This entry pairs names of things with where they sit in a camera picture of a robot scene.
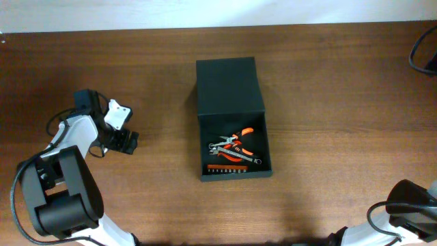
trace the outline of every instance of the wood grain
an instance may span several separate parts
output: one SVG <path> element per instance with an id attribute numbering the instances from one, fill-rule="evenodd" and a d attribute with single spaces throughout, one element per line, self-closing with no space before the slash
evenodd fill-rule
<path id="1" fill-rule="evenodd" d="M 407 56 L 435 22 L 18 33 L 0 44 L 0 238 L 46 121 L 91 88 L 132 107 L 132 156 L 87 157 L 105 212 L 146 243 L 262 243 L 365 221 L 400 180 L 436 179 L 436 79 Z M 435 51 L 431 37 L 417 62 Z M 201 183 L 195 61 L 255 56 L 273 177 Z M 18 211 L 32 231 L 23 199 Z"/>

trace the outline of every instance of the white wall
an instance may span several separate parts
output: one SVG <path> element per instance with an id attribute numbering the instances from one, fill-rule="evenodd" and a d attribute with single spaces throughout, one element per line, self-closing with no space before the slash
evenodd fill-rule
<path id="1" fill-rule="evenodd" d="M 0 0 L 0 31 L 437 19 L 437 0 Z"/>

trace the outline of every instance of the toolbox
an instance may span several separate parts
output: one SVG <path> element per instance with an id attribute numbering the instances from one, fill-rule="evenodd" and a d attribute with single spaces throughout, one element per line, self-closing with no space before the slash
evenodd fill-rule
<path id="1" fill-rule="evenodd" d="M 197 61 L 196 70 L 201 181 L 271 176 L 266 109 L 259 89 L 255 58 Z M 247 156 L 254 160 L 257 158 L 259 163 L 226 152 L 216 154 L 218 151 L 212 150 L 212 144 L 226 142 L 226 138 L 232 136 L 232 139 L 228 139 L 233 141 L 232 144 L 217 148 L 229 148 L 233 154 L 237 151 L 243 155 L 253 154 L 256 157 Z"/>

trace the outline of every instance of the black box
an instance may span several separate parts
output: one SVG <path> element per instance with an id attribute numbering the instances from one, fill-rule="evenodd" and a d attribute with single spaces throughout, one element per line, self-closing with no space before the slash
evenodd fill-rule
<path id="1" fill-rule="evenodd" d="M 272 175 L 264 102 L 258 85 L 255 58 L 215 59 L 196 62 L 197 116 L 200 125 L 201 181 L 261 178 Z M 232 163 L 211 155 L 209 144 L 231 137 L 244 128 L 253 133 L 243 136 L 242 146 L 255 153 L 262 164 Z M 248 165 L 245 173 L 217 173 L 207 165 Z"/>

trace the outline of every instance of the brown tabletop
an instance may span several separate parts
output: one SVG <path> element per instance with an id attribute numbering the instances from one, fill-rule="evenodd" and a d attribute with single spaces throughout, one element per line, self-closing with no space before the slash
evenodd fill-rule
<path id="1" fill-rule="evenodd" d="M 263 243 L 365 222 L 398 181 L 428 188 L 437 179 L 437 79 L 407 60 L 435 24 L 7 34 L 1 244 L 29 245 L 10 212 L 16 165 L 46 147 L 46 121 L 73 107 L 72 93 L 85 88 L 133 109 L 127 127 L 140 133 L 135 153 L 86 161 L 105 213 L 143 242 Z M 423 44 L 418 63 L 436 41 Z M 248 56 L 256 59 L 274 174 L 202 183 L 195 62 Z M 18 215 L 35 236 L 17 194 Z"/>

